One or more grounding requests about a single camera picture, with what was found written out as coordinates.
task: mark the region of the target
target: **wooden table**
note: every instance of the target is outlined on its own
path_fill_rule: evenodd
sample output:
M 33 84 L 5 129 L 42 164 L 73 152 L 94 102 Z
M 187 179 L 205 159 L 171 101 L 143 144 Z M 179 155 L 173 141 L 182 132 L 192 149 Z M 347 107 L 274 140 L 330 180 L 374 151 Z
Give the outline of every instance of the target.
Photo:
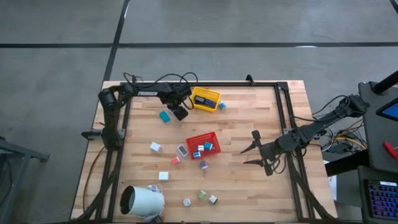
M 103 87 L 118 84 L 119 82 L 104 82 Z M 288 81 L 288 84 L 294 114 L 311 118 L 303 81 Z M 221 92 L 221 100 L 227 105 L 226 110 L 209 113 L 194 109 L 189 111 L 189 115 L 183 121 L 172 118 L 167 124 L 159 118 L 159 113 L 166 107 L 158 98 L 133 99 L 126 131 L 118 196 L 114 208 L 114 222 L 142 222 L 140 218 L 132 215 L 122 215 L 119 200 L 128 185 L 142 187 L 150 184 L 156 184 L 164 191 L 165 209 L 162 218 L 165 222 L 296 220 L 287 168 L 282 174 L 267 177 L 263 168 L 243 164 L 244 161 L 258 159 L 258 150 L 240 154 L 250 145 L 251 131 L 255 129 L 259 130 L 262 143 L 274 141 L 281 135 L 274 89 L 269 87 L 214 87 L 211 89 Z M 285 118 L 288 119 L 285 101 L 283 104 Z M 103 110 L 99 104 L 93 127 L 101 128 L 100 122 L 103 122 Z M 305 123 L 297 121 L 299 126 Z M 171 163 L 172 158 L 178 155 L 176 147 L 179 144 L 185 144 L 186 138 L 211 131 L 217 135 L 221 153 L 205 159 L 208 164 L 206 172 L 199 168 L 200 161 L 192 161 L 188 156 L 183 158 L 178 165 Z M 156 154 L 149 149 L 153 141 L 162 145 L 161 153 Z M 90 166 L 102 147 L 102 140 L 91 141 L 88 145 L 72 218 L 78 217 L 83 212 L 83 188 Z M 105 157 L 104 151 L 93 169 L 87 189 L 86 206 L 100 189 Z M 309 146 L 304 161 L 312 192 L 328 212 L 336 217 L 335 204 L 319 147 Z M 159 181 L 159 171 L 168 171 L 170 180 Z M 217 204 L 210 205 L 208 197 L 199 200 L 197 198 L 199 190 L 204 190 L 207 196 L 216 196 Z M 105 198 L 103 214 L 106 214 L 108 210 L 108 196 Z M 185 198 L 190 198 L 192 202 L 190 207 L 184 207 L 183 199 Z M 301 201 L 304 214 L 306 214 L 302 194 Z

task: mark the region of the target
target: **green cube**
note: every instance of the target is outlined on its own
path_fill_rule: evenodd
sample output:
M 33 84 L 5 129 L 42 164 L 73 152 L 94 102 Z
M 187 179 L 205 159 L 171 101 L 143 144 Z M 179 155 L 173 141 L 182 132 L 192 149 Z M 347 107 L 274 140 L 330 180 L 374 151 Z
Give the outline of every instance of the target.
M 200 190 L 198 193 L 198 198 L 203 199 L 205 196 L 206 196 L 206 192 L 204 192 L 203 190 Z

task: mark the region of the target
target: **red basket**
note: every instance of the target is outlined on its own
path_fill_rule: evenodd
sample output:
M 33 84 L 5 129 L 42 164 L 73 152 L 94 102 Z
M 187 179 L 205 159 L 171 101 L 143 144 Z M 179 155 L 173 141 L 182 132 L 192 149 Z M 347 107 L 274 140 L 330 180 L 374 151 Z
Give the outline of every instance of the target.
M 195 152 L 195 147 L 197 146 L 201 146 L 204 145 L 205 142 L 210 142 L 213 144 L 213 147 L 215 148 L 214 150 L 204 150 L 203 152 L 200 153 L 200 158 L 196 158 L 196 159 L 201 159 L 203 157 L 206 156 L 212 156 L 215 155 L 217 153 L 221 152 L 220 149 L 220 145 L 218 144 L 218 140 L 217 140 L 217 136 L 216 133 L 214 132 L 210 132 L 210 133 L 206 133 L 206 134 L 201 134 L 199 136 L 195 136 L 192 138 L 187 138 L 187 146 L 188 146 L 188 150 L 191 154 L 191 159 L 194 160 L 195 158 L 193 158 L 193 153 Z

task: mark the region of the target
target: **white cylindrical object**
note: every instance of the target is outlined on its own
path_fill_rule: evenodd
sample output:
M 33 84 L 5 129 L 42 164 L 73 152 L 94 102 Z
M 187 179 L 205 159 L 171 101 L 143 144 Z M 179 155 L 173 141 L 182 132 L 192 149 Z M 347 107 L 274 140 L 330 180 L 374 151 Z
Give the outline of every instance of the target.
M 159 215 L 164 208 L 164 196 L 147 188 L 128 186 L 120 199 L 123 215 L 133 214 L 145 218 Z

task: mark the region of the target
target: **yellow container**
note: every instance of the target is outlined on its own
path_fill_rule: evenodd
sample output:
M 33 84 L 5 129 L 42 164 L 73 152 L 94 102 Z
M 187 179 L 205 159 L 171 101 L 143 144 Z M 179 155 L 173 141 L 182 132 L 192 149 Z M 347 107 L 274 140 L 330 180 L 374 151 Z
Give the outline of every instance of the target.
M 204 97 L 208 100 L 214 101 L 216 102 L 216 107 L 215 108 L 211 108 L 209 106 L 205 106 L 205 105 L 198 105 L 195 103 L 195 96 L 201 96 Z M 213 90 L 208 90 L 205 88 L 200 88 L 200 87 L 195 87 L 193 89 L 193 93 L 191 95 L 191 99 L 193 102 L 193 107 L 198 108 L 198 109 L 202 109 L 205 111 L 209 111 L 209 112 L 214 112 L 217 110 L 218 107 L 218 103 L 220 102 L 220 97 L 221 97 L 221 93 L 217 92 L 217 91 L 213 91 Z

